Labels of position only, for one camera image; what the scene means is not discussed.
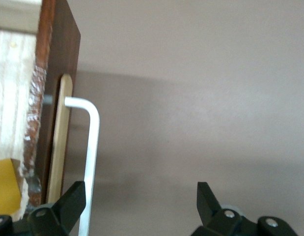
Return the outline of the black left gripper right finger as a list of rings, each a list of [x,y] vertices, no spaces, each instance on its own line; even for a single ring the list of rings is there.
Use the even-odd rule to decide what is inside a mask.
[[[197,210],[202,222],[193,236],[297,236],[284,220],[262,216],[256,223],[230,208],[222,208],[206,182],[197,184]]]

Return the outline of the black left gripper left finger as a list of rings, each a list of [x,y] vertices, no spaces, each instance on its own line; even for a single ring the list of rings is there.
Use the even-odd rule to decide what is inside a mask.
[[[85,206],[85,182],[76,181],[55,203],[41,205],[21,220],[0,215],[0,236],[68,236]]]

